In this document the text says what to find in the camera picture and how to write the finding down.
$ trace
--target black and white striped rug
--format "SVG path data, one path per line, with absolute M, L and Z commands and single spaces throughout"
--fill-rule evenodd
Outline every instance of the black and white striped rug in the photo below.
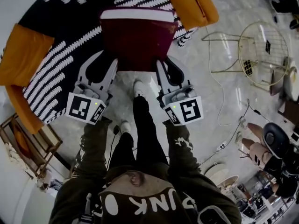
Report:
M 101 27 L 98 26 L 98 14 L 92 13 L 93 4 L 89 7 L 88 1 L 38 0 L 34 4 L 36 9 L 46 7 L 47 4 L 51 4 L 51 6 L 53 4 L 57 6 L 58 3 L 61 4 L 60 6 L 73 4 L 76 6 L 75 15 L 78 17 L 71 26 L 66 26 L 58 33 L 55 43 L 43 59 L 36 75 L 28 87 L 23 89 L 23 95 L 27 99 L 30 109 L 46 124 L 65 114 L 68 93 L 74 89 L 80 66 L 89 57 L 104 48 Z M 174 11 L 170 0 L 112 0 L 111 3 L 122 7 L 156 7 Z M 175 39 L 178 40 L 179 46 L 183 46 L 196 29 L 186 31 L 177 14 L 175 14 L 175 21 L 179 23 Z M 20 21 L 20 25 L 23 25 L 21 22 L 25 23 L 26 20 Z M 51 35 L 48 30 L 43 33 Z

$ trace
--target shoe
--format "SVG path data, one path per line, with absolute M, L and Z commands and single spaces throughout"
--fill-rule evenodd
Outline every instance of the shoe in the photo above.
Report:
M 247 121 L 244 117 L 239 119 L 242 129 L 247 129 Z
M 130 123 L 127 122 L 127 121 L 123 121 L 121 123 L 120 130 L 121 130 L 121 134 L 123 134 L 123 133 L 130 133 L 131 132 L 131 125 L 130 125 Z
M 236 145 L 240 145 L 240 144 L 242 144 L 242 139 L 243 139 L 242 132 L 239 131 L 239 132 L 237 133 L 236 138 L 235 138 L 235 144 L 236 144 Z
M 134 97 L 143 96 L 144 97 L 144 84 L 140 80 L 135 80 L 134 86 Z

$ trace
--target bare legs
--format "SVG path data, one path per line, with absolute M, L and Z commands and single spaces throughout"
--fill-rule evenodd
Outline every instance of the bare legs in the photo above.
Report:
M 260 142 L 262 142 L 263 140 L 263 128 L 258 126 L 258 125 L 255 125 L 255 124 L 252 124 L 252 123 L 248 123 L 248 128 L 251 130 L 251 132 L 259 138 Z M 250 150 L 250 146 L 253 145 L 255 142 L 253 140 L 249 140 L 249 139 L 246 139 L 246 138 L 243 138 L 242 139 L 242 144 L 245 145 L 245 147 Z

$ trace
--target marble floor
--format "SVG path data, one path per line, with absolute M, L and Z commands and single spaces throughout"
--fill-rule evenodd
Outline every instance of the marble floor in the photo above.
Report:
M 239 182 L 241 183 L 246 182 L 257 171 L 251 160 L 248 158 L 240 159 L 241 153 L 238 151 L 235 136 L 233 136 L 239 124 L 239 118 L 247 109 L 247 99 L 250 100 L 253 109 L 257 109 L 267 119 L 279 124 L 288 134 L 291 133 L 292 125 L 288 122 L 285 123 L 277 113 L 279 107 L 278 95 L 271 97 L 265 91 L 253 88 L 243 73 L 214 74 L 214 78 L 223 86 L 223 90 L 214 81 L 209 71 L 209 62 L 211 70 L 221 70 L 230 66 L 238 57 L 236 42 L 211 42 L 209 50 L 209 42 L 201 40 L 207 35 L 207 32 L 221 31 L 240 35 L 249 24 L 255 21 L 273 23 L 272 13 L 268 6 L 258 3 L 257 0 L 213 0 L 213 2 L 220 14 L 219 21 L 208 26 L 207 29 L 198 29 L 183 48 L 172 44 L 169 54 L 182 61 L 189 69 L 192 83 L 202 99 L 204 119 L 187 126 L 191 134 L 191 142 L 194 145 L 193 153 L 198 162 L 201 163 L 202 172 L 204 173 L 207 168 L 215 163 L 225 163 L 229 169 L 228 177 L 239 175 Z M 297 56 L 297 53 L 292 53 L 292 48 L 297 45 L 296 35 L 287 29 L 287 23 L 282 22 L 279 26 L 289 48 L 291 48 L 290 56 Z M 118 72 L 110 88 L 114 97 L 104 113 L 104 116 L 113 120 L 108 131 L 107 160 L 114 137 L 112 130 L 122 120 L 128 120 L 131 123 L 132 136 L 135 144 L 137 143 L 137 132 L 132 113 L 132 86 L 136 78 L 146 84 L 146 99 L 149 102 L 150 112 L 157 126 L 157 136 L 163 150 L 166 154 L 168 153 L 165 127 L 162 124 L 168 117 L 156 100 L 157 93 L 160 90 L 157 85 L 156 74 Z M 223 102 L 223 92 L 225 101 L 218 120 L 217 116 Z M 260 126 L 267 123 L 264 118 L 253 113 L 250 109 L 247 111 L 245 119 Z M 83 134 L 85 124 L 62 116 L 51 125 L 63 140 L 59 153 L 65 159 L 73 160 L 79 151 L 80 136 Z M 245 137 L 256 140 L 256 137 L 249 130 L 242 130 L 242 133 Z M 119 136 L 116 136 L 112 151 L 118 140 Z M 223 142 L 226 142 L 228 146 L 207 160 Z

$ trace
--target black pants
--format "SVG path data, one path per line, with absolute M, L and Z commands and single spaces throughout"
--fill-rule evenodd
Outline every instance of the black pants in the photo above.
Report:
M 132 136 L 124 133 L 113 152 L 109 168 L 126 165 L 143 166 L 157 162 L 168 165 L 157 139 L 156 126 L 149 112 L 149 103 L 144 97 L 138 96 L 134 99 L 133 112 L 138 134 L 137 158 L 135 160 L 132 151 Z

